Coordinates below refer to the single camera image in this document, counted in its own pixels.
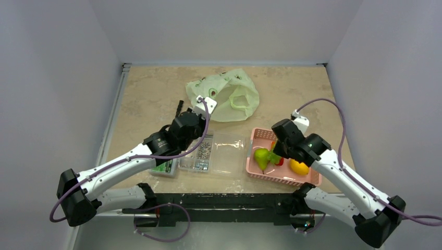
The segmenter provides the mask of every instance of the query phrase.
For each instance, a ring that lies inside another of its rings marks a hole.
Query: table
[[[185,92],[187,82],[235,68],[239,67],[131,67],[107,160],[126,153],[162,126],[170,124],[179,100],[185,101],[183,110],[189,107]],[[253,80],[260,94],[259,107],[246,121],[211,121],[209,129],[241,134],[249,140],[253,128],[269,129],[274,123],[289,118],[294,109],[311,99],[334,99],[327,72],[322,66],[241,68]],[[306,107],[302,114],[310,120],[307,134],[319,134],[337,150],[342,126],[336,108],[326,102],[317,102]],[[354,167],[347,141],[343,147],[343,159]],[[128,188],[140,182],[149,183],[156,193],[287,193],[295,190],[291,185],[251,178],[245,169],[232,178],[178,170],[172,179],[154,177],[144,171],[114,188]],[[329,193],[340,192],[325,178],[321,189]]]

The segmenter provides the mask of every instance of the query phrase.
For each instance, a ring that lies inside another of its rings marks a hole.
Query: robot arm
[[[124,155],[79,173],[72,169],[63,172],[58,184],[57,197],[68,224],[71,227],[81,225],[97,213],[109,210],[149,206],[151,189],[143,183],[130,189],[108,189],[138,172],[172,159],[171,156],[178,155],[186,150],[193,140],[203,136],[217,103],[206,97],[204,106],[200,99],[202,97],[198,96],[199,103],[193,110],[188,109],[181,113],[171,125],[153,133]],[[75,186],[77,188],[66,194]],[[51,220],[56,222],[52,219],[54,211],[55,209],[51,212]]]
[[[343,168],[340,167],[336,152],[319,135],[310,134],[304,137],[297,125],[289,119],[276,123],[272,130],[278,138],[274,148],[275,154],[305,163],[329,179],[347,197],[337,198],[312,184],[305,183],[294,192],[294,196],[298,198],[295,208],[301,210],[308,207],[330,214],[355,227],[358,236],[368,245],[381,247],[402,218],[378,200],[389,201],[392,207],[400,211],[405,210],[405,202],[399,196],[389,197],[379,191],[345,163]],[[371,189],[376,198],[365,192],[344,170]]]

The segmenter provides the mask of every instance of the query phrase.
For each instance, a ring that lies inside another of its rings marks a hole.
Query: green pear
[[[267,168],[268,164],[268,155],[270,154],[270,151],[266,148],[258,148],[255,150],[255,153],[253,155],[253,158],[258,163],[258,166],[261,170],[265,170]]]

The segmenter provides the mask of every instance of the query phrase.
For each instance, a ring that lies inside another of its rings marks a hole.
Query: black motor joint
[[[278,141],[273,152],[283,158],[291,158],[311,166],[320,155],[331,146],[317,134],[304,137],[302,132],[290,119],[284,119],[272,126]]]
[[[173,119],[168,130],[164,126],[158,132],[144,139],[143,145],[147,145],[152,155],[172,156],[187,150],[193,140],[203,135],[206,121],[201,115],[188,109]],[[168,160],[156,159],[157,166]]]

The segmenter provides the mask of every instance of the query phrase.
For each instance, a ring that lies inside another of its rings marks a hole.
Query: clear plastic container
[[[172,159],[148,171],[153,176],[174,178],[177,173],[177,165],[178,159]]]
[[[229,133],[210,133],[191,154],[179,159],[181,170],[239,176],[245,164],[245,137]]]
[[[193,141],[189,149],[193,148],[198,140]],[[178,168],[182,170],[208,173],[213,148],[213,133],[207,134],[201,145],[192,153],[179,159]]]
[[[213,174],[239,176],[245,164],[245,137],[230,133],[214,133],[210,169]]]

